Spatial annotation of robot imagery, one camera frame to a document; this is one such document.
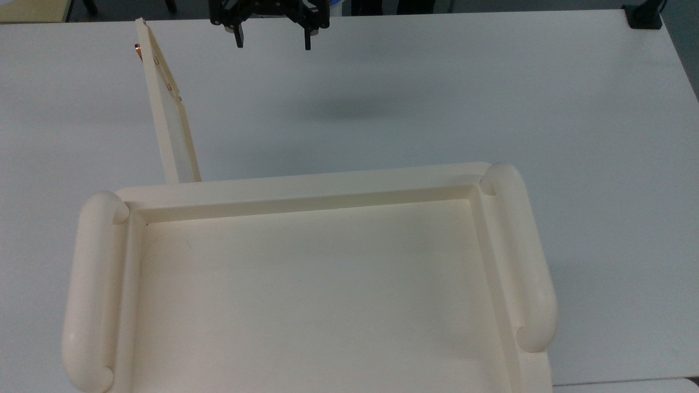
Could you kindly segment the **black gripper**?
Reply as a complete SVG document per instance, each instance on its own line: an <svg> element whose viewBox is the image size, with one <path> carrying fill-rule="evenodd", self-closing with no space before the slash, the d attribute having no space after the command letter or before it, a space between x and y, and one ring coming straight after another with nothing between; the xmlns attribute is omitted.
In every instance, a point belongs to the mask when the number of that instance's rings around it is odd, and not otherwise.
<svg viewBox="0 0 699 393"><path fill-rule="evenodd" d="M210 1L210 22L234 26L235 44L243 48L241 24L252 16L282 16L304 28L304 48L311 50L312 31L330 26L329 1Z"/></svg>

